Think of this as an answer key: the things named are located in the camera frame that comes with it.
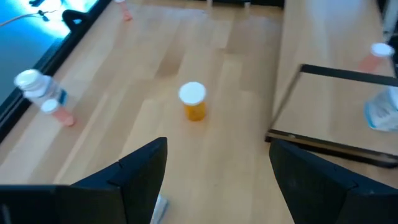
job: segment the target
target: wooden surface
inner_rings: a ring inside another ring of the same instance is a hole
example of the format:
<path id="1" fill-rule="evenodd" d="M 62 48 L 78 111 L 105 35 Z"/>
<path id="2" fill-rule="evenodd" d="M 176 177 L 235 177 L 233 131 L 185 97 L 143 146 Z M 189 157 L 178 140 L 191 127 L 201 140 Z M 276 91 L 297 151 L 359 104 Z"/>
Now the wooden surface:
<path id="1" fill-rule="evenodd" d="M 398 156 L 397 133 L 369 128 L 364 116 L 364 102 L 383 89 L 303 73 L 273 129 Z"/>
<path id="2" fill-rule="evenodd" d="M 370 45 L 381 41 L 375 1 L 287 0 L 274 113 L 299 64 L 356 70 Z M 392 71 L 386 60 L 376 74 Z M 302 74 L 272 129 L 398 155 L 396 134 L 373 131 L 364 118 L 365 101 L 382 88 Z"/>
<path id="3" fill-rule="evenodd" d="M 356 70 L 383 41 L 374 0 L 286 0 L 282 33 L 274 113 L 300 64 Z M 392 68 L 386 61 L 376 73 L 393 76 Z"/>
<path id="4" fill-rule="evenodd" d="M 0 145 L 0 183 L 70 184 L 158 136 L 169 139 L 163 223 L 293 223 L 264 142 L 282 12 L 180 0 L 111 3 L 55 78 L 78 119 L 63 128 L 34 107 Z M 208 116 L 185 119 L 177 92 L 208 90 Z M 334 157 L 398 187 L 397 171 Z"/>

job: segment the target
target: black frame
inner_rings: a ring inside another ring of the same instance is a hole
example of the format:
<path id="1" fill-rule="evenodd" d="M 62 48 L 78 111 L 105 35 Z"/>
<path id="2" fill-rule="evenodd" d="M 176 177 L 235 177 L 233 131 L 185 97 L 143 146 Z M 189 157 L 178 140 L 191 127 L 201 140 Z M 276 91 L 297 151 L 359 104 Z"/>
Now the black frame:
<path id="1" fill-rule="evenodd" d="M 34 69 L 42 73 L 54 76 L 72 50 L 87 33 L 95 20 L 105 10 L 111 0 L 98 0 L 89 12 L 86 13 L 87 20 L 71 31 L 64 39 L 56 40 L 46 51 L 43 57 L 34 65 Z M 8 135 L 11 129 L 19 121 L 30 106 L 31 102 L 22 96 L 17 88 L 0 105 L 0 142 Z"/>
<path id="2" fill-rule="evenodd" d="M 267 129 L 268 131 L 265 137 L 266 142 L 271 142 L 273 139 L 283 139 L 292 142 L 302 149 L 306 149 L 308 151 L 341 157 L 357 162 L 364 162 L 379 167 L 394 168 L 398 166 L 398 156 L 392 154 L 376 152 L 369 149 L 363 149 L 360 147 L 349 146 L 345 144 L 325 141 L 317 138 L 311 138 L 308 136 L 302 136 L 295 133 L 287 133 L 284 131 L 273 129 L 272 127 L 275 125 L 279 116 L 282 114 L 284 106 L 287 104 L 290 95 L 292 94 L 302 73 L 398 87 L 398 79 L 392 77 L 385 77 L 381 75 L 354 72 L 335 68 L 326 68 L 316 65 L 301 64 L 297 69 L 292 81 L 290 82 L 288 89 L 277 109 L 277 112 L 273 117 L 269 128 Z"/>

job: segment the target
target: clear plastic bottle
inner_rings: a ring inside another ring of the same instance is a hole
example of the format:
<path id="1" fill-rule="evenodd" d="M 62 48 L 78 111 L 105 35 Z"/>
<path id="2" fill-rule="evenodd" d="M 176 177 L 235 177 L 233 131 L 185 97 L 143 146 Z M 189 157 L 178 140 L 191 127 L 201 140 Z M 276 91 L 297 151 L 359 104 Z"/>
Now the clear plastic bottle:
<path id="1" fill-rule="evenodd" d="M 49 99 L 57 99 L 62 106 L 67 103 L 68 93 L 50 76 L 43 75 L 38 70 L 21 72 L 15 77 L 14 83 L 24 92 L 25 98 L 39 107 Z"/>
<path id="2" fill-rule="evenodd" d="M 398 88 L 389 86 L 366 102 L 364 114 L 370 128 L 398 131 Z"/>

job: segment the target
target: black edge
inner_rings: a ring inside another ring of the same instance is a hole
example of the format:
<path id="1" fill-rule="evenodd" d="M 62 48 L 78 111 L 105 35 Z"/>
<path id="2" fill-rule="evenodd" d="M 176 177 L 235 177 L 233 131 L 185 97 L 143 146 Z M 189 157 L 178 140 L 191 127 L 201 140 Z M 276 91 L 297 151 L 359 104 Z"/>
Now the black edge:
<path id="1" fill-rule="evenodd" d="M 398 87 L 397 78 L 387 77 L 383 75 L 374 75 L 363 72 L 326 68 L 326 67 L 308 65 L 308 64 L 302 64 L 300 66 L 300 72 L 314 74 L 314 75 L 323 75 L 326 77 L 343 78 L 359 82 L 367 82 L 367 83 Z"/>
<path id="2" fill-rule="evenodd" d="M 88 12 L 91 19 L 73 33 L 71 32 L 64 40 L 58 39 L 55 41 L 51 48 L 49 48 L 43 57 L 34 65 L 34 68 L 46 75 L 54 76 L 55 72 L 61 67 L 62 63 L 110 2 L 111 0 L 98 0 Z M 2 111 L 0 114 L 0 142 L 4 140 L 30 104 L 31 102 L 24 99 L 21 91 L 17 88 L 7 97 L 0 106 L 0 111 Z"/>
<path id="3" fill-rule="evenodd" d="M 326 145 L 326 146 L 333 146 L 333 147 L 338 147 L 338 148 L 347 149 L 347 150 L 360 151 L 360 152 L 363 152 L 365 154 L 372 154 L 372 155 L 375 155 L 375 156 L 383 156 L 383 157 L 388 157 L 388 158 L 391 158 L 391 159 L 398 159 L 398 156 L 394 156 L 392 154 L 387 154 L 387 153 L 383 153 L 383 152 L 376 152 L 376 151 L 372 151 L 372 150 L 369 150 L 369 149 L 363 149 L 363 148 L 360 148 L 360 147 L 354 147 L 354 146 L 349 146 L 349 145 L 335 143 L 335 142 L 330 142 L 330 141 L 324 141 L 324 140 L 321 140 L 321 139 L 310 138 L 310 137 L 307 137 L 307 136 L 301 136 L 299 134 L 294 134 L 294 133 L 287 133 L 287 132 L 278 131 L 278 130 L 275 130 L 275 129 L 269 130 L 268 133 L 278 134 L 278 135 L 286 136 L 286 137 L 294 136 L 294 139 L 315 142 L 317 144 L 323 144 L 323 145 Z M 265 139 L 267 142 L 272 142 L 273 139 L 277 139 L 275 137 L 268 136 L 268 133 L 267 133 L 266 139 Z M 340 158 L 343 158 L 343 159 L 349 159 L 349 160 L 356 161 L 356 162 L 363 162 L 363 163 L 371 164 L 371 165 L 374 165 L 374 166 L 379 166 L 379 167 L 384 167 L 384 168 L 395 168 L 395 167 L 398 166 L 398 161 L 397 162 L 384 162 L 384 161 L 379 161 L 379 160 L 370 159 L 370 158 L 366 158 L 366 157 L 355 156 L 355 155 L 352 155 L 352 154 L 338 152 L 338 151 L 334 151 L 332 149 L 325 149 L 325 148 L 320 148 L 320 147 L 315 147 L 315 146 L 309 146 L 309 145 L 306 145 L 306 144 L 297 143 L 297 142 L 293 142 L 293 141 L 291 141 L 291 143 L 297 145 L 301 149 L 305 149 L 305 150 L 308 150 L 308 151 L 317 152 L 317 153 L 320 153 L 320 154 L 326 154 L 326 155 L 330 155 L 330 156 L 336 156 L 336 157 L 340 157 Z"/>

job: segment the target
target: white cap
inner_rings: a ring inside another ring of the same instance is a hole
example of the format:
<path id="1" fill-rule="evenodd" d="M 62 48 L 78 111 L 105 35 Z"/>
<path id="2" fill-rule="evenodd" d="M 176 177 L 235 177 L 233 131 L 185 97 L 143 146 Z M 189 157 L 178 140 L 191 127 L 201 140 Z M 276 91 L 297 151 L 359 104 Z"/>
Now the white cap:
<path id="1" fill-rule="evenodd" d="M 178 96 L 185 105 L 195 106 L 205 99 L 206 88 L 198 82 L 188 82 L 181 86 Z"/>
<path id="2" fill-rule="evenodd" d="M 372 44 L 371 52 L 377 57 L 390 57 L 395 53 L 395 50 L 385 43 Z"/>
<path id="3" fill-rule="evenodd" d="M 38 70 L 28 69 L 21 72 L 17 75 L 17 77 L 15 77 L 14 84 L 22 90 L 28 90 L 32 87 L 35 87 L 36 85 L 39 85 L 39 83 L 37 83 L 37 80 L 40 76 L 42 76 L 42 73 Z"/>
<path id="4" fill-rule="evenodd" d="M 52 114 L 56 112 L 59 107 L 60 103 L 55 99 L 51 99 L 51 100 L 46 100 L 40 109 L 46 114 Z"/>

